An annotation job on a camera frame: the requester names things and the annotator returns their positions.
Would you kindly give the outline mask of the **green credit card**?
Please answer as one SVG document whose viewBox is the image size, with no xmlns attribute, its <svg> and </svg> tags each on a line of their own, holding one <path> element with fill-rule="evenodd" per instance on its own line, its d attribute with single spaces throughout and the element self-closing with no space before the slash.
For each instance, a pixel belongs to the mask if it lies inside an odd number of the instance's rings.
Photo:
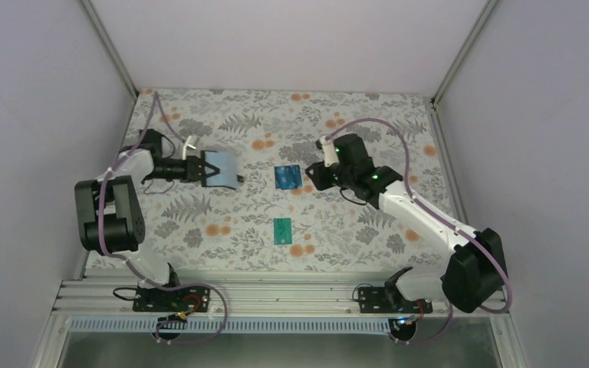
<svg viewBox="0 0 589 368">
<path fill-rule="evenodd" d="M 292 223 L 290 218 L 275 218 L 273 220 L 274 245 L 292 245 Z"/>
</svg>

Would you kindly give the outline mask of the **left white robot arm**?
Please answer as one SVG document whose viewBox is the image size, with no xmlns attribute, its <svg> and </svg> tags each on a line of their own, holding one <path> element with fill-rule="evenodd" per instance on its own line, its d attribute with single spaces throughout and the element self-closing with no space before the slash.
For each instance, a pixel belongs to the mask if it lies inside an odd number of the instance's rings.
<svg viewBox="0 0 589 368">
<path fill-rule="evenodd" d="M 153 301 L 171 311 L 181 304 L 183 289 L 173 266 L 143 246 L 146 223 L 137 190 L 150 179 L 232 188 L 235 164 L 216 151 L 164 156 L 163 141 L 156 130 L 140 132 L 138 142 L 125 146 L 104 174 L 78 182 L 74 197 L 82 246 L 122 261 L 139 278 L 139 287 L 153 289 Z"/>
</svg>

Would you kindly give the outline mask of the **blue credit card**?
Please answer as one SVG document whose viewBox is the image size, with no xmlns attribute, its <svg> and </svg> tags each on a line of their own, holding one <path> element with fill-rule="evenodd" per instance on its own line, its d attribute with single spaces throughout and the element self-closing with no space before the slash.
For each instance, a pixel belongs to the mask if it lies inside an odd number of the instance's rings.
<svg viewBox="0 0 589 368">
<path fill-rule="evenodd" d="M 302 187 L 301 168 L 299 165 L 276 166 L 275 188 L 294 190 Z"/>
</svg>

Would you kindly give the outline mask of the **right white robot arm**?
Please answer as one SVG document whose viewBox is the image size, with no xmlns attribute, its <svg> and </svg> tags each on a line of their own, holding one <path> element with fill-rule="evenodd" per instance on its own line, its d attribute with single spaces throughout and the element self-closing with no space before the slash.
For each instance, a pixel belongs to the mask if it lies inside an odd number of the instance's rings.
<svg viewBox="0 0 589 368">
<path fill-rule="evenodd" d="M 316 142 L 324 158 L 306 174 L 316 189 L 349 189 L 359 199 L 405 222 L 447 262 L 442 271 L 407 267 L 385 283 L 389 309 L 403 312 L 415 300 L 449 302 L 464 313 L 484 306 L 508 278 L 502 239 L 490 228 L 477 230 L 448 216 L 417 194 L 389 166 L 375 166 L 355 133 Z"/>
</svg>

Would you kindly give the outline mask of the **black leather card holder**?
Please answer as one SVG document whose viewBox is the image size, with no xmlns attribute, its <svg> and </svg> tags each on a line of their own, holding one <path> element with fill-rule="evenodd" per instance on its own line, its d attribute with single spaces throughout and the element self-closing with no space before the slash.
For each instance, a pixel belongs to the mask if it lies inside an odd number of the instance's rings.
<svg viewBox="0 0 589 368">
<path fill-rule="evenodd" d="M 245 178 L 239 173 L 239 165 L 234 154 L 221 151 L 205 150 L 202 152 L 202 159 L 220 168 L 222 187 L 206 188 L 227 188 L 237 190 L 245 182 Z"/>
</svg>

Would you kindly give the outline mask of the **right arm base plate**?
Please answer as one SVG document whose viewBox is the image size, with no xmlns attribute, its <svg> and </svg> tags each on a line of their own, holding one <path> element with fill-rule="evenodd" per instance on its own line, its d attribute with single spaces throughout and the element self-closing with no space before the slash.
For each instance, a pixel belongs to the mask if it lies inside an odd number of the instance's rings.
<svg viewBox="0 0 589 368">
<path fill-rule="evenodd" d="M 420 314 L 432 313 L 432 303 L 425 299 L 407 300 L 393 286 L 359 284 L 351 298 L 357 302 L 362 314 Z"/>
</svg>

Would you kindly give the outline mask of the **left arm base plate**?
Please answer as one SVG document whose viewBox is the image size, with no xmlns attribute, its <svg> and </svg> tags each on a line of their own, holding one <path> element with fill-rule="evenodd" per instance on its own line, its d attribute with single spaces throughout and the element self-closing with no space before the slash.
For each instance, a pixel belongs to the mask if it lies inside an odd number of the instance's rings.
<svg viewBox="0 0 589 368">
<path fill-rule="evenodd" d="M 209 309 L 211 289 L 208 287 L 188 287 L 178 291 L 162 291 L 160 289 L 137 288 L 133 299 L 135 312 L 199 312 Z"/>
</svg>

